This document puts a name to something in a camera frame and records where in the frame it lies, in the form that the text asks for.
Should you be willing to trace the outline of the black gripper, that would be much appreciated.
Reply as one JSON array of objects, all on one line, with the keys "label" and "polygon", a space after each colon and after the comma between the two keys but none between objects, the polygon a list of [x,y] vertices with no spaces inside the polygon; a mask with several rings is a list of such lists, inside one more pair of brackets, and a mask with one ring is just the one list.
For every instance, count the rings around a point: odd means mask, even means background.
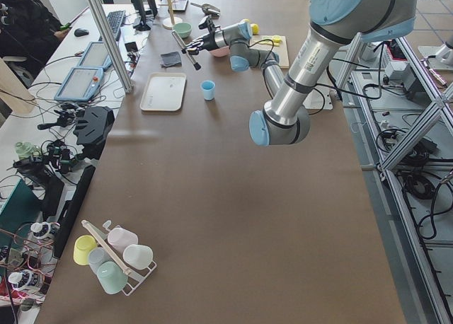
[{"label": "black gripper", "polygon": [[187,54],[199,54],[200,50],[212,51],[217,48],[215,34],[205,34],[185,46]]}]

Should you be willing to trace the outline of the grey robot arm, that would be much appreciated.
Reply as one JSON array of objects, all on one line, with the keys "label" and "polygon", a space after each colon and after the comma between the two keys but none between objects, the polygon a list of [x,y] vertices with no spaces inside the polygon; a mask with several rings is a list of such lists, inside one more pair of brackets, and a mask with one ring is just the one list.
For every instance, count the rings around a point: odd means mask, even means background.
[{"label": "grey robot arm", "polygon": [[364,42],[383,42],[409,34],[415,23],[417,0],[311,0],[307,38],[287,74],[272,51],[252,48],[251,25],[239,22],[225,28],[209,17],[199,24],[208,32],[182,46],[193,58],[202,50],[229,48],[233,71],[259,68],[272,98],[251,113],[249,131],[259,146],[296,144],[309,132],[303,102],[343,45],[361,34]]}]

